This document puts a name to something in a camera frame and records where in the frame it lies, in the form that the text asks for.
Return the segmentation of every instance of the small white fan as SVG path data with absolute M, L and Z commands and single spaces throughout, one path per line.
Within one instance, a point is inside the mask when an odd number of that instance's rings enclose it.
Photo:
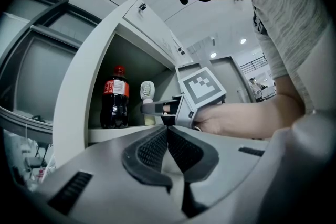
M 140 97 L 144 104 L 153 103 L 155 95 L 155 86 L 151 81 L 144 81 L 140 86 Z M 145 125 L 155 125 L 155 117 L 151 115 L 144 116 Z
M 140 97 L 142 100 L 151 99 L 153 100 L 155 95 L 155 86 L 151 81 L 144 81 L 140 86 Z

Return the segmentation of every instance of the cola bottle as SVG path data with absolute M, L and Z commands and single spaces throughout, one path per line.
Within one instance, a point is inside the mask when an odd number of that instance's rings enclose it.
M 116 66 L 105 83 L 100 112 L 100 125 L 104 129 L 127 127 L 130 87 L 124 73 L 123 66 Z

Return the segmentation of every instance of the vent slot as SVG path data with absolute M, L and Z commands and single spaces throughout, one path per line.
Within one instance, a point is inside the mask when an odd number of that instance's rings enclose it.
M 262 151 L 262 150 L 256 150 L 254 148 L 244 147 L 244 146 L 241 147 L 240 149 L 238 149 L 238 151 L 244 152 L 244 153 L 247 153 L 247 154 L 251 154 L 251 155 L 255 155 L 255 156 L 258 156 L 258 157 L 262 157 L 262 155 L 265 152 L 265 151 Z
M 142 144 L 137 150 L 137 156 L 144 165 L 160 173 L 166 150 L 167 133 L 162 132 Z
M 55 197 L 49 201 L 49 206 L 67 215 L 92 177 L 93 175 L 84 172 L 75 174 Z
M 166 49 L 170 52 L 170 53 L 173 53 L 172 52 L 172 48 L 169 46 L 168 42 L 162 38 L 162 42 L 163 42 L 163 46 L 166 47 Z

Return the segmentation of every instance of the person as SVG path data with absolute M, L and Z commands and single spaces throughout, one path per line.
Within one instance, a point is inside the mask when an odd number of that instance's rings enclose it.
M 262 88 L 263 86 L 257 82 L 256 78 L 250 78 L 250 82 L 251 82 L 251 88 L 252 88 L 252 93 L 254 95 L 254 98 L 256 99 L 257 103 L 259 102 L 263 102 L 263 93 Z
M 194 123 L 203 132 L 269 138 L 275 130 L 290 127 L 314 109 L 298 71 L 312 49 L 321 46 L 334 29 L 323 1 L 252 0 L 252 8 L 251 21 L 277 95 L 260 103 L 212 105 L 200 110 Z

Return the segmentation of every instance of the bottle cap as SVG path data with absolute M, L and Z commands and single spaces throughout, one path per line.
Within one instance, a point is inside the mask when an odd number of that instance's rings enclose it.
M 118 74 L 118 73 L 125 74 L 125 67 L 120 66 L 120 65 L 115 66 L 114 73 L 116 73 L 116 74 Z
M 145 100 L 143 100 L 143 103 L 144 104 L 153 103 L 153 100 L 152 99 L 145 99 Z

